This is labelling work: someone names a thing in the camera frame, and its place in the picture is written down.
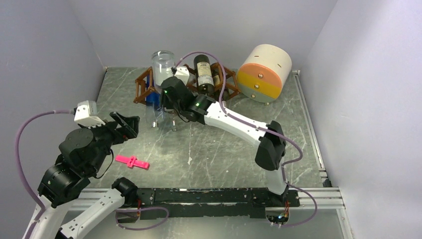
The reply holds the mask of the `clear tall glass bottle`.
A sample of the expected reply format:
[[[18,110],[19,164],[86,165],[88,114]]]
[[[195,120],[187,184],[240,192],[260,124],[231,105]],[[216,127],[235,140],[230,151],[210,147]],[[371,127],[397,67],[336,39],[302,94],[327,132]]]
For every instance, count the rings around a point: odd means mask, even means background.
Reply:
[[[158,128],[164,120],[164,112],[160,106],[159,100],[153,100],[147,103],[145,111],[146,121],[153,127]]]

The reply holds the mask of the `clear round glass bottle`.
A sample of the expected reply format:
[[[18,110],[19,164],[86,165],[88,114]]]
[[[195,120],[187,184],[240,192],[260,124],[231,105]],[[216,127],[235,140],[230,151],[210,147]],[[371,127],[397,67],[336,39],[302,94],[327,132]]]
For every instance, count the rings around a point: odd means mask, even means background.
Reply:
[[[173,76],[172,68],[175,66],[174,53],[168,50],[159,50],[152,54],[152,71],[154,87],[161,91],[161,85],[167,78]]]

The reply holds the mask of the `dark green wine bottle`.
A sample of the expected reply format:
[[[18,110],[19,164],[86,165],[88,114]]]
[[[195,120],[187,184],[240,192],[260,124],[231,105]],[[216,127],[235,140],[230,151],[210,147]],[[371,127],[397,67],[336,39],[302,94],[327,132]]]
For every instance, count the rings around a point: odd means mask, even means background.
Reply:
[[[211,96],[214,93],[214,81],[209,58],[203,54],[197,55],[194,58],[194,68],[199,94]]]

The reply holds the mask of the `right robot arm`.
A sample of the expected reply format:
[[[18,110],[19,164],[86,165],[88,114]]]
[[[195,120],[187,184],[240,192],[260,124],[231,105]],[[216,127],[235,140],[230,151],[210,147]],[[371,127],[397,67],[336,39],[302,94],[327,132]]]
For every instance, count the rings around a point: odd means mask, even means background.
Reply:
[[[283,131],[276,121],[259,122],[227,109],[206,95],[194,95],[179,78],[172,76],[161,85],[161,106],[175,110],[182,119],[223,129],[256,148],[255,162],[264,169],[269,201],[281,206],[288,198],[281,161],[286,151]]]

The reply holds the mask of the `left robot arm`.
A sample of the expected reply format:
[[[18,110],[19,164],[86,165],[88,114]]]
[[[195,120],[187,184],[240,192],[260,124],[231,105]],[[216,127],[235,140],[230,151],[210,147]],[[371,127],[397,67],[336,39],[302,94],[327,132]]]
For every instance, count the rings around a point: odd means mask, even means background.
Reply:
[[[111,147],[137,137],[140,118],[110,113],[112,121],[103,121],[88,107],[71,110],[79,128],[70,132],[59,145],[60,154],[48,168],[31,197],[37,206],[26,229],[26,239],[82,239],[108,214],[121,206],[131,207],[138,199],[137,187],[122,177],[92,206],[72,221],[62,220],[89,183],[97,178]]]

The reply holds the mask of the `blue square bottle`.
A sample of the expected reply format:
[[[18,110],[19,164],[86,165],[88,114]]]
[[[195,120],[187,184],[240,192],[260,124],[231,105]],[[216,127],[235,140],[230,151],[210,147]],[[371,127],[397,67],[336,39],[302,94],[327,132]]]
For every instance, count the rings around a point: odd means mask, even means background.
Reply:
[[[155,88],[155,83],[151,82],[150,76],[146,77],[146,86],[153,86]],[[146,105],[151,106],[154,110],[158,110],[160,108],[160,93],[158,92],[151,92],[145,99]]]

